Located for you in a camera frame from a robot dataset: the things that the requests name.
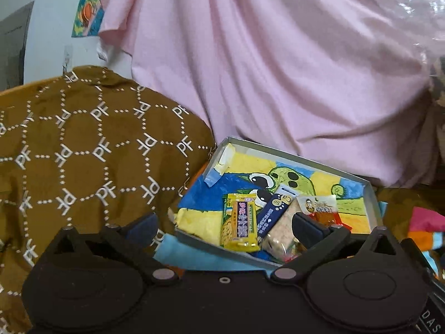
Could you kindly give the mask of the brown snack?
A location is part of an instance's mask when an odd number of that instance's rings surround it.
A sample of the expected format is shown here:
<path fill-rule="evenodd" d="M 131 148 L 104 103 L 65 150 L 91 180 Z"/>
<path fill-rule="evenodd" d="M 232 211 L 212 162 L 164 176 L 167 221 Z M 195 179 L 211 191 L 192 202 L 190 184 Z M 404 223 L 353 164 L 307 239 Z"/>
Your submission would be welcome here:
<path fill-rule="evenodd" d="M 302 213 L 310 216 L 316 222 L 326 226 L 341 225 L 350 231 L 352 230 L 352 227 L 345 224 L 340 218 L 335 195 L 299 195 L 296 200 Z"/>

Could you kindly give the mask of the blue rice cracker packet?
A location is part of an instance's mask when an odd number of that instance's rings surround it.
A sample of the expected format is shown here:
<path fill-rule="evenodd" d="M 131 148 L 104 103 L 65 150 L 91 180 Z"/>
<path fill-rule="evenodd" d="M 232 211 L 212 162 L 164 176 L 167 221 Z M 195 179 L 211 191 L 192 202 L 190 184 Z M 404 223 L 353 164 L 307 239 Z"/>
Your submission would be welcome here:
<path fill-rule="evenodd" d="M 258 215 L 259 244 L 278 262 L 286 262 L 296 255 L 292 219 L 301 211 L 296 200 L 298 195 L 288 185 L 281 184 Z"/>

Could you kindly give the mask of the yellow biscuit packet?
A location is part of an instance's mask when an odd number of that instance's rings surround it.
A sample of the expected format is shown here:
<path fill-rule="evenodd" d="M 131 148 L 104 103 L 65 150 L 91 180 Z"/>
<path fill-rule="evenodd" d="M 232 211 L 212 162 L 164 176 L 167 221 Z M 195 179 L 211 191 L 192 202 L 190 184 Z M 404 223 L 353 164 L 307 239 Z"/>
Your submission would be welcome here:
<path fill-rule="evenodd" d="M 224 198 L 220 244 L 234 252 L 258 252 L 255 194 L 227 194 Z"/>

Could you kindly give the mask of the grey tray with drawing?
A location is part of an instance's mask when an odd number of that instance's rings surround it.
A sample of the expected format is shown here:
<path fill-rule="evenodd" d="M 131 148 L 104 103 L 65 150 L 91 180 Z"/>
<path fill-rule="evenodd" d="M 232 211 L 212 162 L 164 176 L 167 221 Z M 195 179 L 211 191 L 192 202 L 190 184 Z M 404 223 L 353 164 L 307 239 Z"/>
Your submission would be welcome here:
<path fill-rule="evenodd" d="M 382 224 L 367 180 L 234 137 L 218 146 L 178 208 L 181 241 L 267 271 L 302 253 L 292 233 L 297 208 L 354 234 Z"/>

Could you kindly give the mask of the brown PF patterned pillow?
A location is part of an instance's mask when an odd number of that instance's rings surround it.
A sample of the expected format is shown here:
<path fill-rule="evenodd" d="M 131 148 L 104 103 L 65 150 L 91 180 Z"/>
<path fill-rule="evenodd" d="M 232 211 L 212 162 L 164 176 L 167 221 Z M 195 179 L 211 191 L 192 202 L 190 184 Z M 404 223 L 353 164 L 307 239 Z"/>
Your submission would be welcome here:
<path fill-rule="evenodd" d="M 169 207 L 215 141 L 190 109 L 104 67 L 1 94 L 1 331 L 30 327 L 21 288 L 57 232 L 94 233 Z"/>

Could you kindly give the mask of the pink hanging cloth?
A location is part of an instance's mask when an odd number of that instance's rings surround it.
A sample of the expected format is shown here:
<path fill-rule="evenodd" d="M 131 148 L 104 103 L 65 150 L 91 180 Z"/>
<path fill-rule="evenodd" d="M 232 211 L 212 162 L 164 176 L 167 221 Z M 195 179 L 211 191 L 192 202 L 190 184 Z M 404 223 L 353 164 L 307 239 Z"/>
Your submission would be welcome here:
<path fill-rule="evenodd" d="M 133 79 L 239 136 L 384 186 L 433 180 L 444 0 L 100 0 Z"/>

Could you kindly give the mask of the dark wooden door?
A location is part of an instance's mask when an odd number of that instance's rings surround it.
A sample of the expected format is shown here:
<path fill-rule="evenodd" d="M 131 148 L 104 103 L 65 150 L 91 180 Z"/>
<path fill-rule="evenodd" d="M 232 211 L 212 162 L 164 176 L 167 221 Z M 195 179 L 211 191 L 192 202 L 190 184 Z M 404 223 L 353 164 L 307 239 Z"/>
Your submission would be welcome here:
<path fill-rule="evenodd" d="M 23 84 L 26 40 L 33 5 L 34 2 L 25 4 L 1 21 L 1 90 Z"/>

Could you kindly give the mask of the white wall socket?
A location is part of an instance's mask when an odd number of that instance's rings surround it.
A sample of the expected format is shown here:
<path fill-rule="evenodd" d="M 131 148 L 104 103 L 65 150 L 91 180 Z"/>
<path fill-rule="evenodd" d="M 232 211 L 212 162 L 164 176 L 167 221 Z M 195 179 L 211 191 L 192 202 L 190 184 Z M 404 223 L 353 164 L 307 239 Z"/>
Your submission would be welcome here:
<path fill-rule="evenodd" d="M 64 75 L 72 71 L 72 55 L 73 55 L 72 45 L 66 45 L 63 51 L 63 63 L 62 63 Z"/>

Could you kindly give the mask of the colourful wall poster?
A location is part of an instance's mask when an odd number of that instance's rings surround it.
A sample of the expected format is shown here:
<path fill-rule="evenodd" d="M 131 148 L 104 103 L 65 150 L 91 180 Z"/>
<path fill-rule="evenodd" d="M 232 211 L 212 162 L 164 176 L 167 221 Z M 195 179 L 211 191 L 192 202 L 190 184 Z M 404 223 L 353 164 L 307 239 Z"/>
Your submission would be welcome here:
<path fill-rule="evenodd" d="M 75 13 L 72 38 L 98 36 L 104 10 L 100 0 L 79 0 Z"/>

